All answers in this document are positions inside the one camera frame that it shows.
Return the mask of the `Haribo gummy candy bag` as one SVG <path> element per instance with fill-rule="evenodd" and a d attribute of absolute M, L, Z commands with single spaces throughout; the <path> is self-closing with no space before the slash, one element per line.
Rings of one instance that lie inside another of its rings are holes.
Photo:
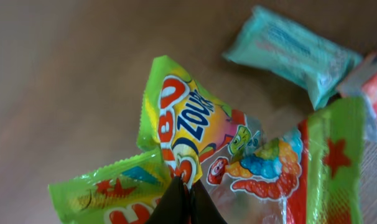
<path fill-rule="evenodd" d="M 226 223 L 361 223 L 362 107 L 358 97 L 337 100 L 267 141 L 258 120 L 157 57 L 143 95 L 142 153 L 51 184 L 50 198 L 62 223 L 146 223 L 180 177 L 189 215 L 200 180 Z"/>

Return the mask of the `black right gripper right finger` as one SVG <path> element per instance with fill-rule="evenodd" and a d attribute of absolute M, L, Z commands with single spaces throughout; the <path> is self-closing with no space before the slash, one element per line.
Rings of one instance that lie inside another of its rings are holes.
<path fill-rule="evenodd" d="M 200 180 L 190 190 L 190 218 L 191 224 L 226 224 Z"/>

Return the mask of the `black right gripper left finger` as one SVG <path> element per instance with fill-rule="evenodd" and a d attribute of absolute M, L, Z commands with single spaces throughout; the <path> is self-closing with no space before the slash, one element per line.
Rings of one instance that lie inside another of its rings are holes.
<path fill-rule="evenodd" d="M 146 224 L 186 224 L 189 217 L 187 191 L 182 179 L 174 177 Z"/>

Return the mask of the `red tissue pack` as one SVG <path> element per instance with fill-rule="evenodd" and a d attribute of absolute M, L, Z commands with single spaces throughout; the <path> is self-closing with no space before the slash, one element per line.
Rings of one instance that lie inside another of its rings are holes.
<path fill-rule="evenodd" d="M 377 53 L 369 54 L 337 86 L 342 97 L 361 96 L 365 100 L 365 138 L 377 142 Z"/>

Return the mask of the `teal wet wipes pack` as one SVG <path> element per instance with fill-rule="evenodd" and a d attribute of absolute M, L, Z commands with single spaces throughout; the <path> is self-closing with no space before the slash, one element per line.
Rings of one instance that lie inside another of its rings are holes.
<path fill-rule="evenodd" d="M 262 6 L 253 9 L 227 60 L 269 70 L 307 90 L 315 110 L 326 106 L 336 85 L 362 56 Z"/>

